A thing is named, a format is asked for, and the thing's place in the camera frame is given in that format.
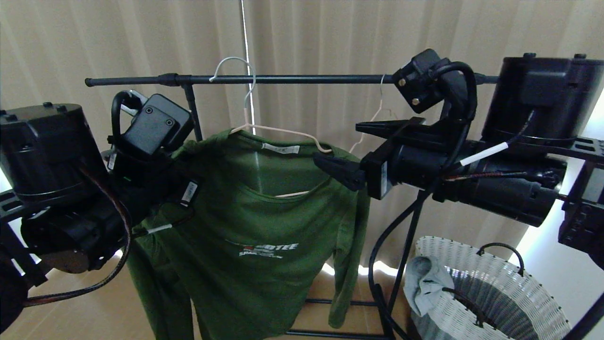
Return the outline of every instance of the laundry basket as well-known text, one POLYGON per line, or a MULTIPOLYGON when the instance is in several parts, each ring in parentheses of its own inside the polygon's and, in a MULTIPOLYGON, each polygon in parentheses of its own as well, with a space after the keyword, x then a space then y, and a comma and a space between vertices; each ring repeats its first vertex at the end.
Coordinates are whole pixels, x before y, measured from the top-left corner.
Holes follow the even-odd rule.
POLYGON ((542 284, 524 270, 522 258, 514 248, 503 243, 476 248, 424 236, 417 240, 416 252, 418 256, 438 258, 451 275, 455 291, 470 301, 462 303, 463 298, 442 294, 426 315, 411 312, 422 339, 560 340, 570 331, 562 308, 542 284), (521 266, 485 254, 484 249, 489 246, 511 249, 519 257, 521 266), (471 311, 474 307, 484 315, 482 325, 471 311))

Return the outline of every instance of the clothes hanger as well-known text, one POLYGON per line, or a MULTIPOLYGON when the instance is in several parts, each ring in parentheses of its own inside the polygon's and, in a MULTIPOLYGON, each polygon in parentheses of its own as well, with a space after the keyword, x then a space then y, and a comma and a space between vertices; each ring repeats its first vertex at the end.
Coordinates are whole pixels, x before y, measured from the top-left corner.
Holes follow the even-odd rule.
POLYGON ((249 89, 248 93, 245 95, 245 98, 243 99, 243 115, 245 116, 245 124, 243 124, 242 126, 240 126, 238 128, 234 128, 233 130, 231 130, 231 132, 229 134, 234 134, 235 132, 241 131, 246 128, 255 128, 255 129, 265 129, 265 130, 271 130, 271 131, 286 132, 286 133, 291 133, 291 134, 297 134, 299 136, 305 136, 307 138, 312 139, 313 141, 315 141, 316 148, 319 149, 319 151, 321 151, 321 152, 325 152, 325 153, 332 152, 331 149, 324 149, 323 147, 321 147, 321 144, 319 144, 319 141, 310 134, 306 134, 306 133, 298 132, 298 131, 286 130, 286 129, 272 128, 270 126, 250 124, 249 118, 248 118, 248 100, 249 100, 250 95, 252 94, 252 91, 254 91, 254 88, 256 86, 256 70, 254 69, 254 67, 247 60, 245 60, 243 58, 226 57, 226 58, 222 59, 221 62, 216 67, 216 71, 214 72, 214 76, 210 78, 210 82, 213 82, 216 79, 216 77, 218 75, 218 71, 220 70, 220 67, 222 66, 222 64, 227 60, 233 60, 233 59, 242 61, 247 64, 247 66, 251 70, 251 74, 252 74, 252 87, 249 89))
MULTIPOLYGON (((380 80, 379 82, 379 108, 377 109, 377 111, 375 112, 375 114, 373 114, 373 117, 371 118, 370 122, 374 121, 375 118, 378 116, 378 114, 382 111, 382 104, 384 104, 384 92, 382 91, 382 85, 384 84, 384 77, 386 75, 384 74, 382 76, 382 80, 380 80)), ((355 150, 355 147, 359 144, 361 144, 363 142, 363 140, 365 139, 365 133, 361 133, 361 139, 359 139, 358 142, 354 143, 352 145, 352 147, 350 148, 350 150, 348 151, 349 154, 352 153, 352 151, 355 150)))

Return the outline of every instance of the beige curtain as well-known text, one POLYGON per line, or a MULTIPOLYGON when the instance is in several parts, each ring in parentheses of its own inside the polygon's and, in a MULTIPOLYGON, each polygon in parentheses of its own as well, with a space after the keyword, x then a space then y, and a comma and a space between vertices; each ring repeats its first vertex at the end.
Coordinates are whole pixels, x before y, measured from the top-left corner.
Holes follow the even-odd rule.
MULTIPOLYGON (((498 74, 503 57, 523 52, 604 58, 604 6, 597 0, 246 0, 244 5, 251 61, 263 74, 392 74, 426 48, 485 74, 498 74)), ((478 89, 474 139, 480 138, 493 91, 493 85, 478 89)), ((344 149, 360 137, 354 124, 369 120, 378 106, 377 85, 259 85, 255 98, 256 118, 262 123, 315 134, 344 149)), ((384 85, 384 108, 391 112, 382 112, 378 120, 414 115, 392 85, 384 85)), ((439 112, 440 107, 423 117, 434 122, 439 112)), ((367 138, 355 154, 363 156, 380 143, 367 138)), ((416 194, 416 189, 401 185, 384 200, 372 201, 365 259, 378 235, 416 194)), ((391 266, 400 257, 408 223, 393 233, 381 253, 391 266)), ((437 235, 474 245, 517 244, 526 228, 461 203, 430 199, 417 237, 437 235)), ((508 256, 505 251, 499 254, 508 256)))
MULTIPOLYGON (((425 48, 497 74, 504 56, 525 51, 604 58, 604 6, 593 1, 259 1, 245 0, 250 60, 262 74, 391 74, 425 48)), ((86 77, 211 74, 227 56, 245 57, 240 1, 2 1, 0 8, 2 108, 50 100, 81 104, 100 149, 108 147, 113 95, 128 87, 88 88, 86 77)), ((241 74, 237 62, 222 74, 241 74)), ((138 86, 186 106, 181 89, 138 86)), ((243 122, 244 85, 196 86, 205 136, 243 122)), ((315 134, 349 149, 379 104, 377 85, 259 85, 258 122, 315 134)), ((479 87, 471 137, 479 138, 492 85, 479 87)), ((413 116, 392 85, 384 85, 378 119, 413 116)), ((439 108, 423 115, 430 122, 439 108)), ((295 137, 269 135, 292 140, 295 137)), ((363 156, 378 138, 356 148, 363 156)), ((365 254, 416 189, 395 187, 373 201, 365 254)), ((526 227, 459 203, 427 202, 417 235, 439 235, 470 244, 516 244, 526 227)), ((395 266, 406 224, 381 258, 395 266)))

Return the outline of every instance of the green sweatshirt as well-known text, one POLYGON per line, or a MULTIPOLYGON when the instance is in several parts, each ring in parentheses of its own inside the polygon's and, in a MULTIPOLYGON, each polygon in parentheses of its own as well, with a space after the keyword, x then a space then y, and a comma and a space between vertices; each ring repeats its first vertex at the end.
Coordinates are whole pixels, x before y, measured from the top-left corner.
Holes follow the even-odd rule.
MULTIPOLYGON (((336 292, 329 324, 342 326, 357 279, 369 197, 318 169, 313 142, 228 133, 188 141, 175 154, 201 178, 191 203, 194 217, 133 242, 128 267, 155 336, 193 339, 190 300, 204 340, 283 334, 331 255, 336 292)), ((328 147, 334 156, 356 160, 328 147)), ((190 209, 167 203, 142 226, 181 220, 190 209)))

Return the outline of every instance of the floor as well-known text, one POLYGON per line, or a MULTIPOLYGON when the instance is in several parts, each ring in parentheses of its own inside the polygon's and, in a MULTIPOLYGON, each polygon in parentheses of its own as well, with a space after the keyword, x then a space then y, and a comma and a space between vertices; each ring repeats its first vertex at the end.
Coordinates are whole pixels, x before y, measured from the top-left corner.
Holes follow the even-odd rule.
MULTIPOLYGON (((30 296, 62 292, 89 286, 104 278, 115 266, 111 259, 102 270, 83 274, 66 274, 53 270, 49 281, 30 291, 30 296)), ((376 281, 382 283, 386 291, 394 278, 376 272, 376 281)), ((310 290, 311 298, 333 297, 333 277, 321 272, 310 290)), ((354 299, 371 300, 366 276, 359 276, 354 299)), ((402 293, 394 306, 393 316, 403 327, 409 324, 408 305, 402 293)), ((307 304, 296 319, 294 329, 334 330, 327 325, 329 305, 307 304)), ((351 306, 344 326, 339 332, 374 333, 381 332, 377 308, 351 306)), ((201 339, 199 332, 196 339, 201 339)), ((107 286, 90 294, 72 300, 56 302, 44 306, 25 309, 19 318, 0 336, 2 340, 33 339, 153 339, 153 332, 145 317, 128 270, 123 270, 107 286)), ((284 335, 273 339, 305 340, 318 339, 305 336, 284 335)))

